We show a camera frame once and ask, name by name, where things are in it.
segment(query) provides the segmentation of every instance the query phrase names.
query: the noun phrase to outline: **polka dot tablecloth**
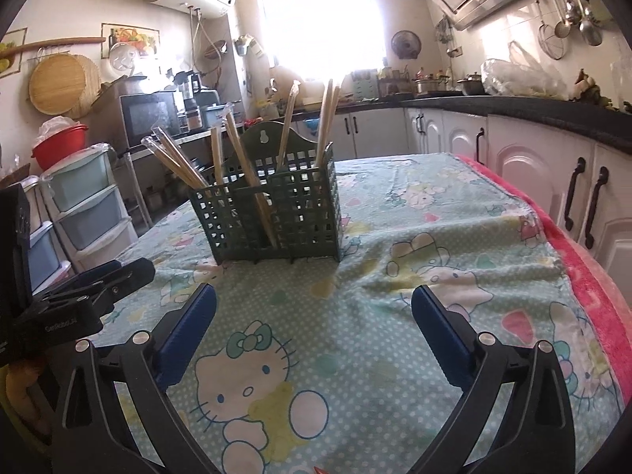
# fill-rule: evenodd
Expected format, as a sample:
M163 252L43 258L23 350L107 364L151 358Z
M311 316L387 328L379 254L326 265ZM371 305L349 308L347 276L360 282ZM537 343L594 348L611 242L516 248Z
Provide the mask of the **polka dot tablecloth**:
M94 342L151 330L198 284L210 283L217 314L181 383L167 393L218 468L405 473L461 395L411 315L413 289L427 284L475 330L505 344L551 341L581 468L623 402L535 212L448 154L348 161L336 170L340 264L310 258L218 266L186 204L122 255L151 259L156 278L103 318ZM140 449L159 461L119 389ZM489 449L509 396L504 387L470 459Z

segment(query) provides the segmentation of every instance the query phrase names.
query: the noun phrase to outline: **framed picture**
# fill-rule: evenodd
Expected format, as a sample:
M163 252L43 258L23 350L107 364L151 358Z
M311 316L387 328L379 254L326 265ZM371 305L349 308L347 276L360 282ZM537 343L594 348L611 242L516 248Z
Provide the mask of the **framed picture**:
M7 32L0 41L0 51L22 46L26 41L26 28ZM19 73L22 69L22 53L0 58L0 78Z
M160 49L160 31L153 28L101 23L101 58L110 58L110 49L117 43L128 43L138 50L139 56L156 56Z

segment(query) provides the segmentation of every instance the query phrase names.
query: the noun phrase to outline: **chopstick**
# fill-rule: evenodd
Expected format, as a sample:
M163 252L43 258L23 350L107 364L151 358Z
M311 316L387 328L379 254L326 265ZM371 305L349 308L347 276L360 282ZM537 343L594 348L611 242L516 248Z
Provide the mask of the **chopstick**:
M294 104L296 103L296 97L298 96L298 80L294 80L294 85L290 89L290 96L288 97L288 107L285 111L285 121L283 122L283 131L280 135L279 144L279 156L277 157L277 171L285 164L285 152L288 148L288 137L290 135L290 124L292 124L292 114L294 113Z
M320 118L318 120L318 146L316 148L316 165L320 166L321 158L325 154L325 129L327 128L327 122L329 121L329 106L331 105L331 95L334 91L334 81L330 78L325 87L325 93L322 97L322 104L320 106Z
M322 106L320 107L320 121L318 122L318 147L316 150L316 162L314 167L320 167L325 155L327 140L329 139L329 130L336 115L336 107L340 99L340 82L330 79L325 88L325 94L322 98Z
M224 152L222 151L222 131L218 127L211 129L211 147L213 148L213 165L215 182L224 184Z
M183 169L182 166L169 155L165 148L154 141L151 137L143 137L141 144L151 151L167 169L172 171L192 189L200 190L207 186L206 183L202 184L198 179L192 178L190 173L186 169Z
M208 184L206 180L204 180L198 170L195 169L194 165L184 154L182 149L171 138L171 136L160 127L155 127L152 131L156 133L157 137L160 139L160 143L163 145L169 156L175 160L182 169L188 171L191 179L196 179L201 184L201 188L207 187Z
M248 182L248 185L251 187L261 186L261 180L255 173L255 170L250 163L250 159L246 155L246 151L243 149L243 145L241 144L241 139L237 133L237 126L235 125L235 118L233 117L232 112L229 112L226 115L226 132L233 143L233 148L235 148L235 153L237 153L237 158L239 159L239 163L243 169L246 182ZM263 194L258 193L255 194L255 202L257 204L257 212L259 214L259 218L261 219L263 230L265 231L268 240L270 240L271 245L273 245L274 248L277 248L277 240L274 234L272 220L272 210L270 209L270 205L268 205L268 200Z

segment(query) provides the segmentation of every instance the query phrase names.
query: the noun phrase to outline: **window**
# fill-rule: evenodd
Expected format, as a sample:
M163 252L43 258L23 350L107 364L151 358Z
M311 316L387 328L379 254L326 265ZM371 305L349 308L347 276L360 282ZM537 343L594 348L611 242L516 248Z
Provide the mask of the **window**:
M263 0L271 64L305 79L382 66L381 17L373 0Z

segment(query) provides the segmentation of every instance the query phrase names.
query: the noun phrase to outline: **red bucket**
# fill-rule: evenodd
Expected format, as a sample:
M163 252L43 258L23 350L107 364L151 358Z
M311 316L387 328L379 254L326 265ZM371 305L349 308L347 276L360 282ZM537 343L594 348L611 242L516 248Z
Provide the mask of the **red bucket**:
M86 125L78 124L57 132L33 148L32 157L37 159L42 171L47 171L68 155L83 150L87 129Z

